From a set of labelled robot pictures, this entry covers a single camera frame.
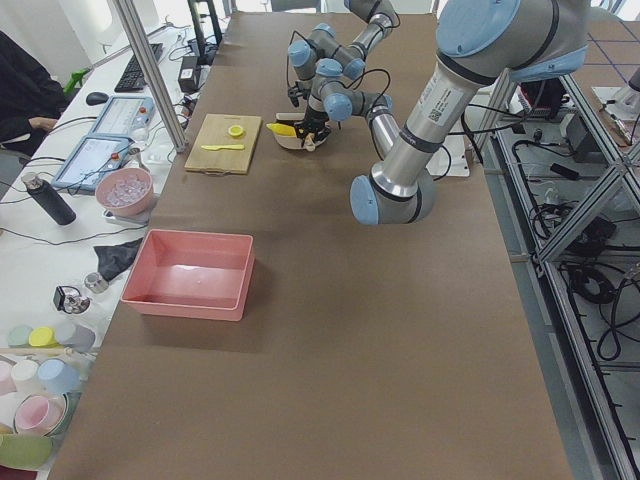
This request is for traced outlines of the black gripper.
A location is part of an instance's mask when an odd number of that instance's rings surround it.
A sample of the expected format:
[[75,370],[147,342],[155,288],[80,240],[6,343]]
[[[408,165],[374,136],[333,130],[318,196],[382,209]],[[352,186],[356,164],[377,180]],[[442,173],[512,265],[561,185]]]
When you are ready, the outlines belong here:
[[325,112],[306,112],[303,119],[295,122],[296,135],[302,146],[319,146],[331,134],[329,117]]
[[296,80],[287,88],[287,96],[293,106],[299,106],[300,101],[307,101],[311,94],[312,80]]

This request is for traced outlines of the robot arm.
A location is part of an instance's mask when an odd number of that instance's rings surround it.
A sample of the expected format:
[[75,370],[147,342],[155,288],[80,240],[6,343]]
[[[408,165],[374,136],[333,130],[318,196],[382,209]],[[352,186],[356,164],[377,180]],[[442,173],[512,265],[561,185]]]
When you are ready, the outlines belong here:
[[316,66],[321,60],[335,60],[342,76],[357,80],[364,74],[372,50],[400,26],[390,1],[344,1],[344,6],[366,24],[350,43],[341,43],[333,27],[319,23],[308,35],[301,35],[288,46],[288,65],[297,75],[293,84],[287,80],[287,96],[294,107],[299,106],[300,98],[309,98]]
[[400,24],[389,1],[347,1],[366,27],[348,45],[319,24],[288,47],[298,81],[292,98],[307,102],[302,134],[323,135],[327,121],[364,118],[382,159],[356,177],[350,204],[361,224],[406,224],[432,209],[435,182],[427,170],[477,91],[503,72],[517,83],[572,73],[586,58],[587,1],[450,1],[436,30],[436,64],[403,125],[383,93],[351,90],[342,80],[359,79],[366,60]]

